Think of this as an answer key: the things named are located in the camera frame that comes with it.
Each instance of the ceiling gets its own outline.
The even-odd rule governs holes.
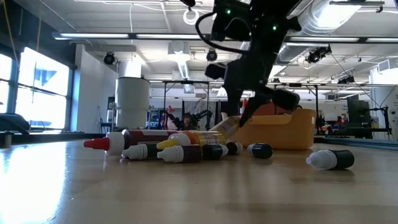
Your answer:
[[[160,4],[145,4],[138,6],[131,4],[105,4],[104,2],[92,0],[92,2],[80,2],[84,0],[43,0],[48,7],[40,7],[40,0],[15,0],[28,11],[38,15],[41,9],[43,20],[61,32],[130,32],[130,10],[131,25],[133,32],[171,32],[171,33],[195,33],[194,26],[188,25],[183,21],[181,9],[185,6],[173,6],[165,4],[162,11]],[[298,13],[310,0],[303,0],[302,4],[293,13]],[[396,12],[393,0],[385,0],[385,11]],[[196,9],[210,11],[213,7],[213,0],[202,0],[201,6]],[[362,7],[359,11],[375,11],[376,8]],[[337,28],[332,35],[344,36],[398,36],[398,14],[382,12],[357,12],[348,22]],[[201,29],[203,33],[210,33],[213,21],[207,19],[203,21]],[[115,55],[128,60],[131,57],[129,46],[135,45],[136,52],[146,64],[142,72],[146,77],[161,74],[170,74],[172,70],[178,69],[177,64],[168,59],[169,41],[153,40],[102,40],[92,41],[87,45],[94,50],[99,57],[106,53],[105,50],[117,45],[125,46],[123,51],[115,52]],[[222,43],[230,47],[239,47],[240,43]],[[208,64],[205,60],[208,46],[200,41],[190,41],[191,61],[188,67],[191,70],[204,70]],[[369,68],[375,66],[375,62],[385,60],[387,56],[398,55],[398,45],[371,45],[371,44],[333,44],[331,45],[333,55],[344,69],[354,68],[355,79],[357,82],[368,81]],[[232,60],[235,54],[228,52],[218,52],[220,60]],[[327,82],[333,75],[342,73],[342,68],[336,64],[336,60],[327,56],[319,64],[308,65],[303,63],[303,57],[299,58],[293,65],[287,66],[278,77],[282,82]]]

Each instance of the white cylinder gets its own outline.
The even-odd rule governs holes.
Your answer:
[[[148,80],[121,77],[116,80],[116,126],[144,128],[149,108]]]

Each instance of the person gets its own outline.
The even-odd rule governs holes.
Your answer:
[[[184,130],[184,131],[197,130],[197,127],[192,124],[190,113],[184,114],[184,122],[183,122],[182,130]]]

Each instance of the yellow bottle cap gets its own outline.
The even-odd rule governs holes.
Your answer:
[[[180,142],[178,141],[178,139],[169,139],[169,140],[165,140],[165,141],[157,143],[156,148],[163,150],[167,147],[178,146],[179,144],[180,144]]]

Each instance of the security camera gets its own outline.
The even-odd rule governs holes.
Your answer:
[[[114,57],[114,52],[107,52],[104,58],[104,63],[107,65],[114,65],[116,59]]]
[[[209,52],[207,53],[206,59],[208,62],[214,62],[217,60],[217,53],[215,49],[209,49]]]

